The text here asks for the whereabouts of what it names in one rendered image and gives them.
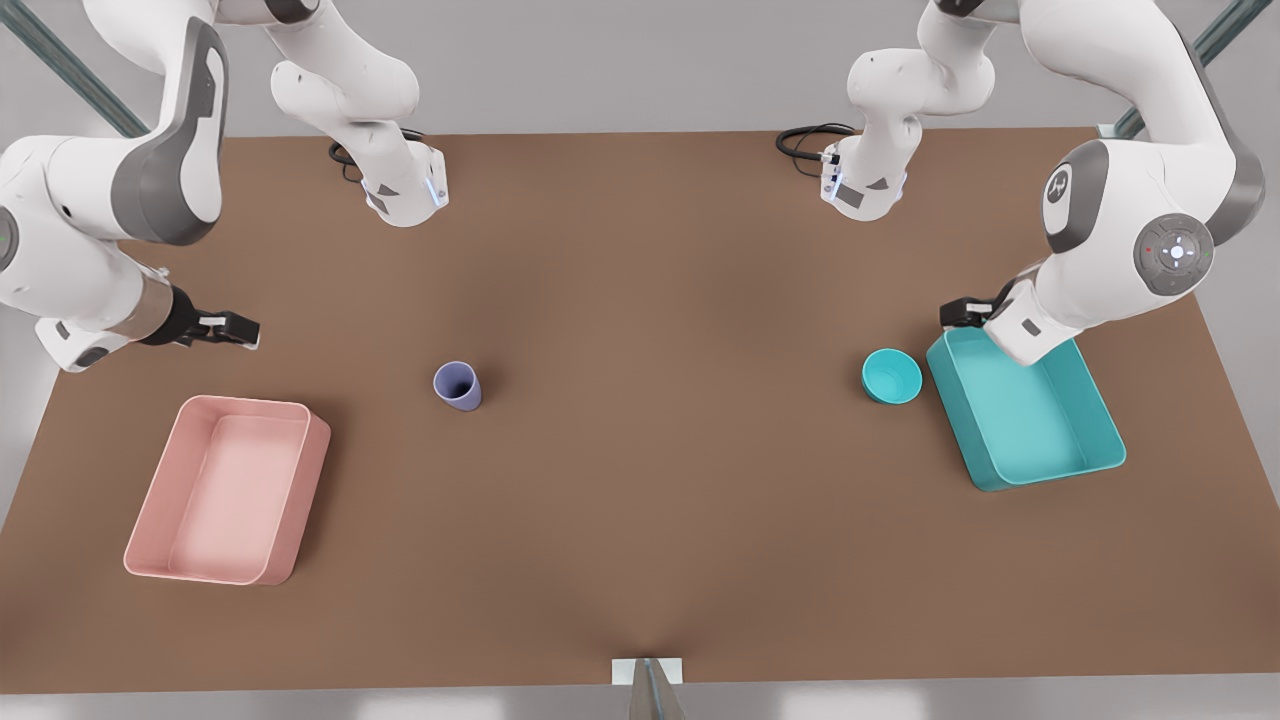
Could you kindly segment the teal bowl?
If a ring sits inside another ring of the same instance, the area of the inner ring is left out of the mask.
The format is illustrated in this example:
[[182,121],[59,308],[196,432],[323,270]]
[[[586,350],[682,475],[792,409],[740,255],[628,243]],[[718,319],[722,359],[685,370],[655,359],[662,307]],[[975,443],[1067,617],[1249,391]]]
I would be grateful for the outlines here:
[[878,348],[869,354],[860,372],[861,387],[878,404],[911,402],[922,391],[923,373],[918,363],[897,348]]

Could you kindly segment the teal rectangular box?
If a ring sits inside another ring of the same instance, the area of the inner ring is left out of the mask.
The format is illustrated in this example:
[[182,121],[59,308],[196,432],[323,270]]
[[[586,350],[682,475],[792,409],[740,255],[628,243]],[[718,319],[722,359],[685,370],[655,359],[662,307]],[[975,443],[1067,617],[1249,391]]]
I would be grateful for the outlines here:
[[963,327],[945,331],[925,360],[978,489],[1015,489],[1126,461],[1075,341],[1021,366],[982,329]]

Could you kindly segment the pink rectangular box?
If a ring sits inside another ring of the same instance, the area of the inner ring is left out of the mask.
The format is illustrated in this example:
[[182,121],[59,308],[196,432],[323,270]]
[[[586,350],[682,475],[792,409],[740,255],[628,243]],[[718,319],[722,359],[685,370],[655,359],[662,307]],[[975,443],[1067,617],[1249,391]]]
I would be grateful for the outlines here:
[[330,425],[302,404],[200,395],[175,416],[123,556],[137,577],[278,585],[294,570]]

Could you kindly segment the purple cup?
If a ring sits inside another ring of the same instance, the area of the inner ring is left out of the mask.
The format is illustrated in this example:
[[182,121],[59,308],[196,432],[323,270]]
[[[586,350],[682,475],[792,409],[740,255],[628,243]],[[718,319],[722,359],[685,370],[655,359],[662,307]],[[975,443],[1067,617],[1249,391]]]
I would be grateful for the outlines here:
[[467,363],[449,361],[440,365],[431,382],[436,396],[460,411],[474,411],[483,401],[477,374]]

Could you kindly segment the silver frame post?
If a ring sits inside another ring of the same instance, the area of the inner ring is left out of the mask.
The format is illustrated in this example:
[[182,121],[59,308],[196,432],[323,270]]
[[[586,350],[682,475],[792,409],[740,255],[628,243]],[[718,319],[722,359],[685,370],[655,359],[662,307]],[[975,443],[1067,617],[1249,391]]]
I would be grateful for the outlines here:
[[120,136],[137,138],[150,132],[23,0],[0,0],[0,24]]
[[682,659],[613,659],[611,680],[631,688],[628,720],[687,720],[675,692],[684,684]]
[[[1207,68],[1272,3],[1274,0],[1230,0],[1190,45],[1193,58],[1202,68]],[[1096,127],[1100,138],[1121,140],[1134,140],[1143,129],[1146,129],[1146,119],[1137,108],[1129,108],[1111,124]]]

